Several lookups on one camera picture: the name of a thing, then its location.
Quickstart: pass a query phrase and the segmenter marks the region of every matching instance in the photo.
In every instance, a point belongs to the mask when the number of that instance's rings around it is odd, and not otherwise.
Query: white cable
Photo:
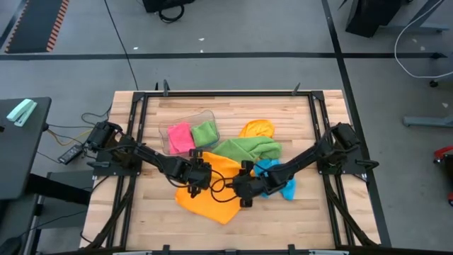
[[[398,35],[397,39],[396,39],[396,42],[395,42],[395,49],[394,49],[394,52],[395,52],[395,60],[398,62],[398,64],[403,68],[404,71],[406,71],[406,73],[408,73],[409,75],[411,75],[412,77],[414,78],[420,78],[420,79],[438,79],[438,78],[442,78],[442,77],[445,77],[445,76],[449,76],[451,74],[453,74],[453,72],[449,72],[447,74],[441,74],[441,75],[437,75],[437,76],[417,76],[417,75],[414,75],[414,74],[411,74],[404,66],[403,64],[401,64],[401,62],[399,61],[398,57],[396,56],[396,47],[398,46],[398,41],[399,41],[399,38],[401,37],[401,35],[403,35],[404,31],[406,31],[406,29],[408,29],[412,24],[414,24],[415,22],[417,22],[419,19],[423,18],[425,15],[427,15],[430,11],[432,11],[434,8],[436,8],[440,3],[442,3],[442,0],[439,0],[434,6],[431,7],[431,9],[429,9],[427,12],[425,12],[424,14],[420,15],[420,17],[416,18],[414,21],[410,22],[402,31],[401,33]]]

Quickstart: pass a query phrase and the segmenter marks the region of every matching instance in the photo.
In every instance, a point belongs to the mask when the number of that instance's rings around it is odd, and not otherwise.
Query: yellow wire
[[[77,135],[73,140],[69,141],[69,142],[61,142],[58,137],[51,131],[51,130],[47,130],[49,132],[49,134],[51,134],[51,136],[53,136],[55,138],[55,141],[57,141],[57,143],[60,145],[60,146],[67,146],[67,145],[70,145],[71,143],[75,142],[75,140],[77,140],[77,138],[80,138],[88,133],[91,132],[91,130],[87,130],[85,132],[82,132],[80,135]]]

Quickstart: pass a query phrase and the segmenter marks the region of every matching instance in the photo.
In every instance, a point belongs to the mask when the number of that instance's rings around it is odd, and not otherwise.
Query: orange cloth
[[[239,137],[266,136],[272,138],[274,125],[269,120],[252,120],[243,127]]]
[[[234,160],[209,152],[203,152],[202,158],[205,162],[211,164],[212,169],[221,173],[225,178],[232,178],[239,174],[241,165]],[[211,185],[220,178],[218,174],[212,172]],[[214,190],[219,190],[222,186],[223,181],[218,181],[214,185]],[[214,193],[217,200],[227,200],[235,195],[232,188],[224,188],[223,191]],[[208,217],[222,224],[228,223],[241,209],[239,198],[226,203],[218,203],[212,198],[210,189],[203,190],[195,198],[191,198],[189,192],[187,192],[187,188],[178,188],[175,199],[180,206],[190,212]]]

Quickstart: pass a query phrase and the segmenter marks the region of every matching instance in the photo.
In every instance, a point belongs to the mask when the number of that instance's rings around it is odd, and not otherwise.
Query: pink cloth
[[[168,127],[167,133],[170,154],[184,153],[190,149],[195,149],[189,123],[172,125]]]

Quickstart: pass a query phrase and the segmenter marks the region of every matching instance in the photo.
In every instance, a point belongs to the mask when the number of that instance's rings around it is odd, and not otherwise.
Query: blue cloth
[[[268,169],[271,166],[280,164],[280,160],[278,159],[262,159],[256,162],[255,167],[253,170],[255,171],[255,175],[261,174],[264,169]],[[296,180],[292,179],[288,181],[288,184],[280,190],[280,193],[283,195],[283,198],[286,200],[294,200],[294,194],[296,193]]]

